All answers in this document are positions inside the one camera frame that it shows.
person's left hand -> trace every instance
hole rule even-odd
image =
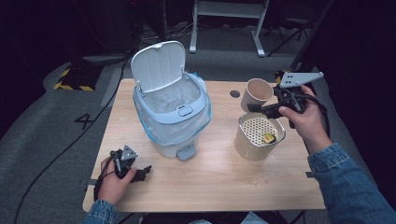
[[[105,167],[107,160],[111,159],[107,158],[102,161],[102,170]],[[121,197],[125,193],[126,188],[136,174],[136,168],[132,168],[123,179],[119,179],[119,177],[115,173],[115,166],[116,165],[114,161],[111,160],[108,164],[106,173],[104,174],[105,177],[98,193],[98,200],[107,201],[112,204],[116,204],[121,199]]]

trash can lid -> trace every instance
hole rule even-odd
[[[142,92],[156,91],[181,79],[186,51],[177,41],[167,41],[141,49],[132,58],[131,69]]]

hand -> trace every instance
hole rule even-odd
[[[314,93],[308,87],[303,85],[302,89],[303,93],[314,96]],[[278,111],[294,123],[297,133],[304,139],[311,153],[315,153],[332,144],[323,128],[318,106],[314,102],[307,100],[303,114],[299,114],[285,106],[281,106]]]
[[[105,167],[107,160],[111,159],[107,158],[102,161],[102,170]],[[98,193],[98,200],[107,201],[112,204],[116,204],[121,199],[126,188],[129,186],[131,180],[136,174],[136,168],[132,168],[123,179],[119,179],[115,173],[115,166],[114,161],[111,160],[108,164],[106,173],[104,174],[102,186]]]

denim sleeve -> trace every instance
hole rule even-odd
[[[338,145],[308,157],[331,223],[396,223],[396,213]]]
[[[112,203],[97,200],[82,224],[116,224],[119,212]]]

beige mug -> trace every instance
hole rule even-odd
[[[274,89],[263,79],[253,78],[247,82],[244,96],[241,101],[242,109],[248,111],[250,105],[264,105],[274,96]]]

